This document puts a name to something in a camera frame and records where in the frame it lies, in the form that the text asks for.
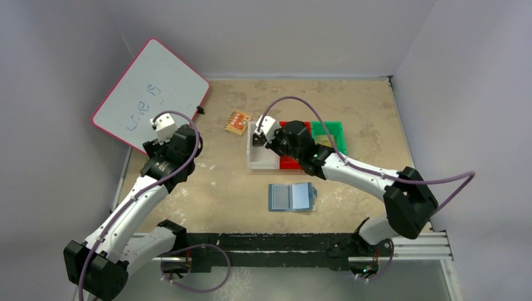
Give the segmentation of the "red plastic bin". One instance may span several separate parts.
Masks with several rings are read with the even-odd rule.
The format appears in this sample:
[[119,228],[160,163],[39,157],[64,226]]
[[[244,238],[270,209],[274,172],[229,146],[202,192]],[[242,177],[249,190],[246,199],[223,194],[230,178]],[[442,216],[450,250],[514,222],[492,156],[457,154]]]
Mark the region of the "red plastic bin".
[[[286,125],[287,122],[285,121],[281,121],[280,122],[280,125],[281,127],[284,127]],[[312,133],[312,130],[311,130],[311,122],[309,121],[305,121],[303,122],[304,125],[306,126],[307,130]],[[299,170],[301,169],[299,163],[288,157],[288,156],[282,156],[279,158],[279,169],[280,170]]]

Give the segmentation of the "dark card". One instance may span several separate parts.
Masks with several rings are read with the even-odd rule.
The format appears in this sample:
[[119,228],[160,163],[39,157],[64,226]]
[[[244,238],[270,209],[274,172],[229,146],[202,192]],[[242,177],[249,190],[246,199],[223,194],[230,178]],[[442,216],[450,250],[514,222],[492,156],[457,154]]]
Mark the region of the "dark card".
[[264,134],[253,134],[252,135],[252,145],[254,147],[263,147],[264,145],[266,145],[268,142],[267,142],[267,139],[266,139],[266,136],[264,136]]
[[272,186],[272,208],[273,209],[289,209],[290,207],[290,191],[285,185]]

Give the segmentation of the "white plastic bin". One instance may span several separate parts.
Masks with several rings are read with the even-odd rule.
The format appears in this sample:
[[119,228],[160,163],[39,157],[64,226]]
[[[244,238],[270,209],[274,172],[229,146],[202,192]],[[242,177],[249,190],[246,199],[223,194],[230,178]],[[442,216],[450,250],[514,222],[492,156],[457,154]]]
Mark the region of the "white plastic bin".
[[253,134],[255,130],[255,122],[251,121],[248,124],[247,130],[247,168],[253,172],[255,171],[269,171],[279,170],[279,156],[266,149],[264,146],[253,145]]

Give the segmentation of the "green plastic bin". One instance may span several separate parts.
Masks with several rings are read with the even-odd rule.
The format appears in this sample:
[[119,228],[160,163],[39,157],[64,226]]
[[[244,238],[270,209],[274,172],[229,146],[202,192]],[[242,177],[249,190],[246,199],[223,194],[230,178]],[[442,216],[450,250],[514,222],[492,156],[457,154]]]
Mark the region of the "green plastic bin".
[[[329,134],[331,135],[332,139],[334,140],[338,150],[343,153],[344,155],[348,154],[347,145],[344,138],[344,131],[343,131],[343,125],[341,122],[338,121],[325,121],[324,122],[327,130],[329,131]],[[312,121],[311,122],[311,130],[312,130],[312,136],[315,141],[315,136],[317,135],[326,135],[326,131],[324,130],[324,127],[321,125],[320,121]]]

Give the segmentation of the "blue card holder wallet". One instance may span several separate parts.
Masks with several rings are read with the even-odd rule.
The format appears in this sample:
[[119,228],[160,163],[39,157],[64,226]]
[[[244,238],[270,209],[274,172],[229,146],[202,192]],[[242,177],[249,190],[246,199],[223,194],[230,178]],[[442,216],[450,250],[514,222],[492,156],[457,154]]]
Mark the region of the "blue card holder wallet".
[[[279,210],[272,208],[272,186],[274,185],[285,185],[289,188],[289,209]],[[269,184],[268,187],[268,209],[270,212],[312,211],[314,207],[314,200],[316,198],[317,190],[310,182],[302,182],[297,184]]]

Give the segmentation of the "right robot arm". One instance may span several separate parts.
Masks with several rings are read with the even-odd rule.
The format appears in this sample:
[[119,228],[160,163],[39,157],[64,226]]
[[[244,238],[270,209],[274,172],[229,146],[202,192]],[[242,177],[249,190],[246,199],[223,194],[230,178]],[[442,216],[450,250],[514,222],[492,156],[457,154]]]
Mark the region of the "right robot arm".
[[332,147],[315,143],[299,120],[281,126],[272,117],[264,116],[257,123],[255,134],[265,138],[265,148],[297,161],[306,174],[347,184],[383,202],[385,213],[366,219],[354,232],[352,246],[360,255],[369,254],[378,243],[396,236],[416,239],[436,212],[434,195],[411,167],[396,171],[356,161]]

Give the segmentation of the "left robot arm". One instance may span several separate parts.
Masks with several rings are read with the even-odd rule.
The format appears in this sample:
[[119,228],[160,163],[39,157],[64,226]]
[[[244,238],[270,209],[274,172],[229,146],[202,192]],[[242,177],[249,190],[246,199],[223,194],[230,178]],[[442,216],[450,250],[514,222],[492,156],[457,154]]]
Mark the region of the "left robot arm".
[[129,240],[154,207],[187,181],[202,143],[195,126],[187,124],[167,142],[144,143],[149,159],[125,199],[91,235],[81,243],[71,240],[63,250],[67,277],[80,292],[113,300],[123,290],[131,260],[122,254]]

